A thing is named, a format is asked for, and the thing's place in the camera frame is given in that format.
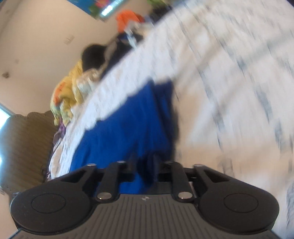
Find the blue sweater with white print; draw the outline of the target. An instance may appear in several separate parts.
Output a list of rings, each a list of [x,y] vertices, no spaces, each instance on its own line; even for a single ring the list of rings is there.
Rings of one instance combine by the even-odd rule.
[[[148,81],[105,120],[84,132],[70,171],[88,164],[107,168],[126,161],[135,172],[132,182],[120,185],[122,194],[143,194],[156,180],[158,165],[170,161],[176,137],[172,109],[173,83]]]

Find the brown wooden headboard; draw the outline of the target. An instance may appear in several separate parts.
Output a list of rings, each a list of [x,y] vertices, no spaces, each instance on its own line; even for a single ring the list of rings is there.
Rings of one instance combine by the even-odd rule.
[[[23,192],[46,180],[53,137],[57,132],[51,111],[12,115],[1,128],[1,189]]]

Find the yellow floral quilt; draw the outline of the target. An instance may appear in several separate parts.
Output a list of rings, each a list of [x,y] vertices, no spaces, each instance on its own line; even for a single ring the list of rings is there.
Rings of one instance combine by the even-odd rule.
[[[105,67],[106,64],[102,64],[98,69],[92,68],[84,72],[82,60],[79,60],[68,75],[58,83],[50,101],[50,109],[56,126],[61,123],[66,126],[71,122],[72,108],[84,103],[87,96],[94,91]]]

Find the white patterned bed sheet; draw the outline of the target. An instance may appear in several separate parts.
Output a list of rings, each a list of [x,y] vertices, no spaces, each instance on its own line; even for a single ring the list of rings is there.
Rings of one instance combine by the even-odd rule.
[[[51,159],[68,173],[84,132],[148,79],[172,79],[176,161],[207,165],[276,197],[274,232],[293,238],[293,6],[288,1],[184,1],[103,78]]]

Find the black garment on bed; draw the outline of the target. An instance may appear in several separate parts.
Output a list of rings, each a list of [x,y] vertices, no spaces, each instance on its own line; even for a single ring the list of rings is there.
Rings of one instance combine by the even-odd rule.
[[[99,69],[105,63],[105,45],[92,44],[84,49],[81,55],[83,71]]]

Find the grey and navy jacket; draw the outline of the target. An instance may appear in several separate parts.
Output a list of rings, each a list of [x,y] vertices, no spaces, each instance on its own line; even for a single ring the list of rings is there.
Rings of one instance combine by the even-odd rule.
[[[120,33],[117,35],[106,48],[105,61],[106,67],[101,74],[105,76],[110,69],[112,69],[133,47],[129,43],[127,33]]]

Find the orange garment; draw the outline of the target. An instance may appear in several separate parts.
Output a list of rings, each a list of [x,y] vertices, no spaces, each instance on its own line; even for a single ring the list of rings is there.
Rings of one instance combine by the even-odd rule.
[[[123,33],[130,21],[145,22],[144,17],[131,10],[123,10],[116,15],[118,33]]]

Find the lotus flower wall poster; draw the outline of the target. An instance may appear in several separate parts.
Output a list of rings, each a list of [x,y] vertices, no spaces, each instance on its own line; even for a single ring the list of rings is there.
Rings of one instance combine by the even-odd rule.
[[[94,19],[105,20],[117,11],[126,0],[69,0]]]

